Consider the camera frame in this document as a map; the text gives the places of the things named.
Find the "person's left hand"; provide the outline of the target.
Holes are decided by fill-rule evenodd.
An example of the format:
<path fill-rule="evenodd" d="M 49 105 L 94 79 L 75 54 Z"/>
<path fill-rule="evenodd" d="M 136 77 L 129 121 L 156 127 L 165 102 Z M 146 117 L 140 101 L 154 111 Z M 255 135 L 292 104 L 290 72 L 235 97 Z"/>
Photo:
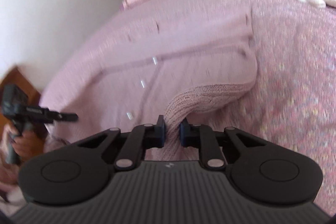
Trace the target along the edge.
<path fill-rule="evenodd" d="M 44 153 L 45 138 L 39 137 L 34 131 L 26 130 L 12 143 L 14 151 L 21 161 L 28 161 Z"/>

